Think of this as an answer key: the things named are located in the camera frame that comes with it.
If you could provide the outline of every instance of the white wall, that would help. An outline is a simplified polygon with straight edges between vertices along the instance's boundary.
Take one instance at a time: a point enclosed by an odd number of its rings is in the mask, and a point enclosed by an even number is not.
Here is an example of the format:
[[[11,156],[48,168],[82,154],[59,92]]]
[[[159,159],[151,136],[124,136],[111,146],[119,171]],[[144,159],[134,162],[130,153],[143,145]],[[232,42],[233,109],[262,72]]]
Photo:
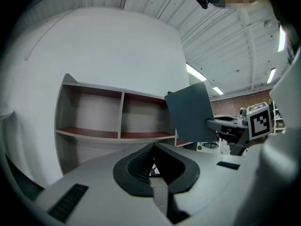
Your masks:
[[[61,19],[63,15],[25,31],[0,65],[0,105],[15,110],[4,123],[6,151],[43,187],[62,176],[54,115],[65,73],[79,82],[160,96],[189,85],[178,33],[168,25],[107,8],[78,9]]]

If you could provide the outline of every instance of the fluorescent light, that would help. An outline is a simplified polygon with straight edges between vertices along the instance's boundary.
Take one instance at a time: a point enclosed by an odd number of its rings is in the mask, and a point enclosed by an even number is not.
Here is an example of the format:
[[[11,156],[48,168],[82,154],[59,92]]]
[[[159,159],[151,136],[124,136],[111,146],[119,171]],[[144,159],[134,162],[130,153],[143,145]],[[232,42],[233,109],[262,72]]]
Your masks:
[[[269,74],[269,79],[268,79],[268,82],[267,82],[268,84],[272,81],[275,72],[276,72],[276,68],[272,68],[271,73]]]
[[[186,64],[187,72],[191,73],[193,76],[197,77],[201,81],[207,80],[205,76],[203,76],[200,72],[196,71],[194,68],[192,68],[190,65]]]
[[[278,52],[282,51],[285,47],[285,31],[283,30],[282,26],[280,26],[280,34],[279,34],[279,46]]]
[[[217,87],[214,87],[213,88],[217,93],[219,93],[220,95],[223,95],[224,93],[222,93],[222,91],[219,89],[219,88],[217,88]]]

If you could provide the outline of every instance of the black grille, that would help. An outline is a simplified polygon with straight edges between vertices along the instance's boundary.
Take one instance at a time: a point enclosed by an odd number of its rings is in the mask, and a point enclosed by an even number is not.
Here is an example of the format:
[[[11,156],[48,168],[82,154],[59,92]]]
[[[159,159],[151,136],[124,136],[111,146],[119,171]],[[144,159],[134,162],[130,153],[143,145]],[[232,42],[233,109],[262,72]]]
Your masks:
[[[154,158],[152,155],[152,147],[133,158],[128,164],[128,173],[143,183],[148,183],[150,178],[150,171],[154,165]]]
[[[220,161],[217,165],[226,167],[226,168],[230,168],[230,169],[234,169],[234,170],[238,170],[238,168],[240,166],[238,164],[233,164],[233,163],[224,162],[224,161]]]
[[[48,214],[65,223],[80,199],[89,187],[75,184],[69,191],[48,211]]]

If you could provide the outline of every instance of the ceiling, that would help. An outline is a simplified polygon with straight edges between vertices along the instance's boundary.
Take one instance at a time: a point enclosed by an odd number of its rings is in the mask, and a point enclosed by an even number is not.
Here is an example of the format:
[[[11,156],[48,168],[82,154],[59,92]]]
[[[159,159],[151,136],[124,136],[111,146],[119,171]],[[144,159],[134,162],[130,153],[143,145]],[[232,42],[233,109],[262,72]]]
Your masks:
[[[20,16],[10,41],[40,21],[91,6],[144,13],[177,29],[186,62],[207,78],[211,100],[270,89],[289,66],[286,52],[277,52],[278,21],[260,3],[238,9],[210,5],[204,10],[195,0],[34,0]],[[267,84],[273,67],[274,80]],[[199,82],[190,74],[189,80]]]

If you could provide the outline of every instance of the wooden shelf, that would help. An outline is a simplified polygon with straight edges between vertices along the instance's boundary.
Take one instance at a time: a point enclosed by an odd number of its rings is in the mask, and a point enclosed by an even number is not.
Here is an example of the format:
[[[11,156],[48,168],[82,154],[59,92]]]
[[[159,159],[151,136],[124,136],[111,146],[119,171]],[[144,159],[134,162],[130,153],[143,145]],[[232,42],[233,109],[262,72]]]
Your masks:
[[[119,91],[87,87],[81,83],[65,82],[63,85],[64,85],[64,87],[67,87],[70,91],[72,91],[73,93],[112,97],[112,98],[119,98],[119,99],[121,99],[121,95],[122,95],[122,92],[119,92]]]
[[[175,136],[165,132],[122,132],[121,139],[168,139],[174,138]]]
[[[182,142],[180,141],[179,138],[177,138],[176,142],[175,142],[175,146],[179,147],[179,146],[184,146],[184,145],[188,145],[188,144],[191,144],[193,142]]]
[[[78,137],[78,138],[105,138],[105,139],[118,139],[118,132],[115,131],[100,131],[100,130],[90,130],[77,127],[66,127],[56,130],[57,133]]]
[[[153,103],[158,105],[166,105],[165,99],[155,98],[155,97],[148,97],[148,96],[141,96],[136,94],[124,94],[124,100],[125,101],[140,101],[140,102],[146,102],[146,103]]]
[[[175,136],[165,132],[122,132],[121,138],[118,139],[118,132],[115,131],[99,131],[76,127],[66,127],[56,130],[57,133],[97,141],[114,141],[114,142],[143,142],[149,140],[162,140],[174,138]]]

